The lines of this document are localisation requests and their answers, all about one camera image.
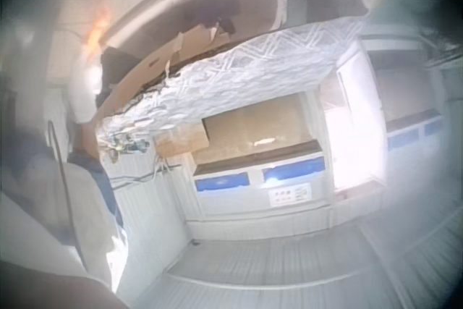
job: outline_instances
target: cardboard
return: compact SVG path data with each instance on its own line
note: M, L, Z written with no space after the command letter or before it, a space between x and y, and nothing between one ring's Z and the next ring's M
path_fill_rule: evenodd
M202 122L183 124L154 136L156 153L171 158L201 150L209 146L208 135Z
M205 28L202 25L179 34L159 50L143 59L122 79L98 109L93 122L98 124L104 117L111 116L116 110L129 103L144 84L161 76L171 59L176 62L170 62L170 67L228 42L227 33L219 34L215 28Z

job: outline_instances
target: dark fabric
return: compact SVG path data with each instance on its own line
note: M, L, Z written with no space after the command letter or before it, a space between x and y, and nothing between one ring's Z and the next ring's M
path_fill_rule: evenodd
M122 220L121 211L117 205L111 182L109 181L108 174L106 173L106 170L104 170L100 161L90 157L83 151L75 151L69 155L67 162L81 166L92 175L92 178L95 180L101 194L103 195L103 199L106 202L106 206L109 211L116 217L117 224L124 228L124 221Z
M15 179L19 179L30 160L36 156L54 159L53 149L45 140L29 132L14 131L2 143L4 163L11 170Z

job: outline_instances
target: person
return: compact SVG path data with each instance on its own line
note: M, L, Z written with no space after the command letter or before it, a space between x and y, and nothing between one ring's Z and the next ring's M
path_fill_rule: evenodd
M84 276L115 292L128 244L95 136L94 82L98 86L101 81L97 60L82 48L69 79L72 151L67 162L55 159L42 121L17 122L35 112L23 110L26 98L19 113L16 107L7 115L16 125L2 134L0 256L2 269L9 264L56 276Z

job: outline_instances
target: blue label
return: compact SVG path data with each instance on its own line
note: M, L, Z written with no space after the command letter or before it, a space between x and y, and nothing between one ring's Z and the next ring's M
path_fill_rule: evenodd
M234 188L239 186L249 186L249 177L247 173L239 173L233 175L224 175L222 177L211 177L207 179L195 180L196 190L223 190L226 188Z
M400 133L398 135L393 135L388 137L388 149L393 150L395 148L401 148L410 143L414 143L420 139L420 133L418 129L409 130L407 132Z
M285 180L293 177L302 177L316 172L322 172L324 170L325 159L323 157L317 157L306 161L264 169L263 177L265 181L269 179Z

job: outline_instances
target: white door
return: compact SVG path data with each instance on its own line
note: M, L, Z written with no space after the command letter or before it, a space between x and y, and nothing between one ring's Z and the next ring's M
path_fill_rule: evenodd
M355 43L349 58L338 68L338 77L352 113L358 157L356 165L373 179L386 179L386 126L368 55Z

